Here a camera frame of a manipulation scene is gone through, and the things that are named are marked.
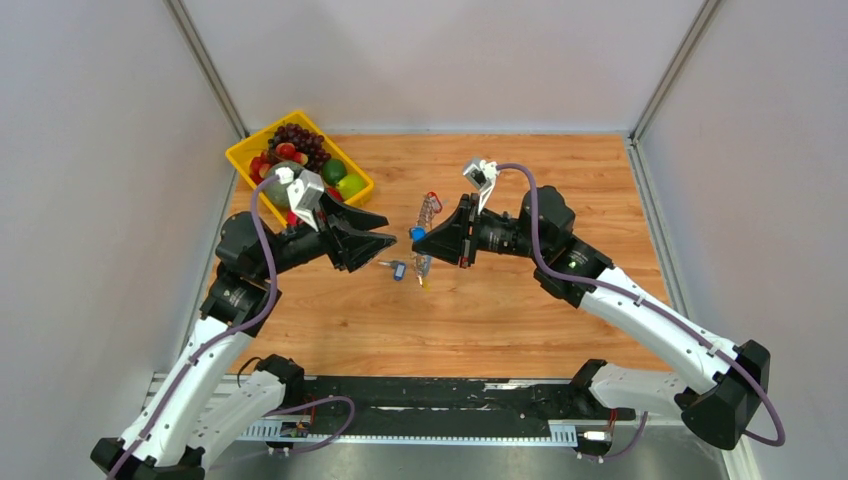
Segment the metal key plate blue handle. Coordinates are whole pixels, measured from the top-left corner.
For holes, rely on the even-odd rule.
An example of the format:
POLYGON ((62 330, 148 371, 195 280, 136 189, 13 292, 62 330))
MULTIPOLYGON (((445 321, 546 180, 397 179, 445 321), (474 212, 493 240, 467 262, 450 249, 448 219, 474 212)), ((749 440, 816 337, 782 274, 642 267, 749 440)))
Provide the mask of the metal key plate blue handle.
MULTIPOLYGON (((430 191, 423 197, 421 207, 415 224, 409 229, 409 237, 413 244, 421 240, 432 228, 434 217, 443 209, 438 195, 430 191)), ((428 287, 427 277, 430 271, 432 258, 428 255, 413 252, 413 270, 416 279, 422 288, 428 287)))

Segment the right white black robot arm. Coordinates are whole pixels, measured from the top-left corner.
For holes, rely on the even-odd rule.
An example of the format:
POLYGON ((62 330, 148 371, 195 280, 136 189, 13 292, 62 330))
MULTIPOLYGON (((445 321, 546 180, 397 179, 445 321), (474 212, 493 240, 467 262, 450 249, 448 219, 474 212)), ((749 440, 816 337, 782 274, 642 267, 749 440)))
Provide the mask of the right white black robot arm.
POLYGON ((530 258, 534 277, 552 297, 616 326, 653 351, 670 371, 628 369, 587 361, 573 376, 571 403, 584 417, 630 408, 680 419, 706 443, 732 450, 753 433, 759 408, 775 424, 773 446, 786 432, 769 399, 770 352, 713 334, 658 301, 607 256, 573 232, 576 215, 552 186, 525 194, 515 218, 461 197, 453 214, 430 231, 412 230, 412 249, 461 268, 480 252, 530 258))

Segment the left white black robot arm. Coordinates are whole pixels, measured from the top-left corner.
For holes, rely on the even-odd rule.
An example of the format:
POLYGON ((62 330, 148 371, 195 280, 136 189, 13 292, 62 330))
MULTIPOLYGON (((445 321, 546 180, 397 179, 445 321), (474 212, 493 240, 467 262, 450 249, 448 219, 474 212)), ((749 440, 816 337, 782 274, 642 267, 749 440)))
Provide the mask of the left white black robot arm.
POLYGON ((160 390, 118 437, 100 439, 91 459, 110 479, 202 479, 254 422, 278 410, 297 412, 306 399, 304 370, 279 355, 262 359, 246 382, 207 407, 227 368, 258 336, 281 299, 277 276, 328 258, 354 272, 394 245, 386 217, 325 194, 317 225, 275 232, 255 210, 228 218, 216 247, 216 279, 186 346, 160 390))

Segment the key with blue tag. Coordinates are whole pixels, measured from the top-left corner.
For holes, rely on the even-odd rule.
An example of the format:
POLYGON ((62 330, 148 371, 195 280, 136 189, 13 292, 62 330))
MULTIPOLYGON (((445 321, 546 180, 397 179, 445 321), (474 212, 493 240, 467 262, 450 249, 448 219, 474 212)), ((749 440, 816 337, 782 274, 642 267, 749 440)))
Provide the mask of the key with blue tag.
POLYGON ((422 240, 426 235, 427 231, 424 227, 414 226, 409 229, 409 236, 414 243, 422 240))

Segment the light green apple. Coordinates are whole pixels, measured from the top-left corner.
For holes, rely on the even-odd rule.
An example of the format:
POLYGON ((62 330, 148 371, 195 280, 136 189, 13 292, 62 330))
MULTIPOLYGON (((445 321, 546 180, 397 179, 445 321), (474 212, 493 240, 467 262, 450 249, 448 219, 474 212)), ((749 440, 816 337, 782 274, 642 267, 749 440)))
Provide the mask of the light green apple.
POLYGON ((344 200, 350 200, 358 195, 366 186, 367 182, 361 175, 349 173, 337 182, 335 188, 344 200))

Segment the loose key blue tag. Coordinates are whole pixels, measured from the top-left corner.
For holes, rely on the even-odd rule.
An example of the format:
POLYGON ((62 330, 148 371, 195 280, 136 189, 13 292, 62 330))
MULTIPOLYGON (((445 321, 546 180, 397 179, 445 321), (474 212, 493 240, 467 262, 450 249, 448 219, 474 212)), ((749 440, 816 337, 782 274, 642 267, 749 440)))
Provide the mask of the loose key blue tag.
POLYGON ((378 264, 390 268, 392 271, 392 278, 395 281, 401 281, 406 274, 407 265, 402 261, 379 261, 378 264))

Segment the red pink apple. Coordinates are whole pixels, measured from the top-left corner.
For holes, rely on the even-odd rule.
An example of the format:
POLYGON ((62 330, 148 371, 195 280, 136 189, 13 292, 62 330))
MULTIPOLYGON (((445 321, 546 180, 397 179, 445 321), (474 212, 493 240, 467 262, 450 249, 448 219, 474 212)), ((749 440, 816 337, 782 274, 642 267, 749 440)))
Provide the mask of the red pink apple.
POLYGON ((297 217, 297 215, 294 212, 288 211, 286 213, 286 222, 287 222, 288 225, 297 226, 301 223, 301 220, 297 217))

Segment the dark green lime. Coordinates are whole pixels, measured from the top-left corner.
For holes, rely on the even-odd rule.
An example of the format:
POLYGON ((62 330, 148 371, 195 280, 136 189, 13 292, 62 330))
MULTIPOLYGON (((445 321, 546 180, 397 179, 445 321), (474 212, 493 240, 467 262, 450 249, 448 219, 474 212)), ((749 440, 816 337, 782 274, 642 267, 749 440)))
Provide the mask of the dark green lime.
POLYGON ((321 170, 324 182, 332 187, 335 187, 347 174, 345 163, 337 158, 327 160, 321 170))

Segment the dark purple grape bunch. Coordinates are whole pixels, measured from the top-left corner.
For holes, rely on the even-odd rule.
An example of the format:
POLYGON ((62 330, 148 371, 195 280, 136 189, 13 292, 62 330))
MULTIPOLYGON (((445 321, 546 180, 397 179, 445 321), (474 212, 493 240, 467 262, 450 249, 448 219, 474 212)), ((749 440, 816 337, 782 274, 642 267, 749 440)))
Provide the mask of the dark purple grape bunch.
POLYGON ((267 156, 274 162, 292 161, 320 173, 332 156, 324 148, 325 138, 305 127, 286 123, 268 140, 267 156))

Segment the yellow plastic fruit basket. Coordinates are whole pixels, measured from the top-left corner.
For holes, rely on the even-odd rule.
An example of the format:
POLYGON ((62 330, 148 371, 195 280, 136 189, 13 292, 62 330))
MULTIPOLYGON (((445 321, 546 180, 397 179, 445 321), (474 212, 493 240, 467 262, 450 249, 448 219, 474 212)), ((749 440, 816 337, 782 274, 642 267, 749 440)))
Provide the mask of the yellow plastic fruit basket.
POLYGON ((344 200, 346 204, 354 207, 364 206, 372 197, 375 189, 373 179, 354 162, 332 139, 329 138, 307 115, 301 110, 295 110, 276 122, 264 127, 258 132, 252 134, 248 138, 240 141, 236 145, 230 147, 226 151, 226 157, 236 169, 239 175, 247 183, 248 187, 253 189, 257 185, 249 178, 249 164, 251 160, 258 156, 261 152, 267 150, 268 140, 274 134, 277 127, 286 123, 295 123, 311 130, 319 135, 322 135, 324 140, 324 148, 331 154, 332 158, 342 160, 347 172, 361 175, 367 182, 367 186, 355 197, 350 200, 344 200))

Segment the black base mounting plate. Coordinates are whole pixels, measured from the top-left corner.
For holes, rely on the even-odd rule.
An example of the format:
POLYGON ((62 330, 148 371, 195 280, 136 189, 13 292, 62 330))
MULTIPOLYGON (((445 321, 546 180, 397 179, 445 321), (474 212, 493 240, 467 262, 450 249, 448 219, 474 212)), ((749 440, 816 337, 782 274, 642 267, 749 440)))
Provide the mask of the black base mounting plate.
POLYGON ((276 448, 337 443, 608 449, 613 427, 636 421, 567 380, 309 377, 303 414, 254 422, 243 439, 276 448))

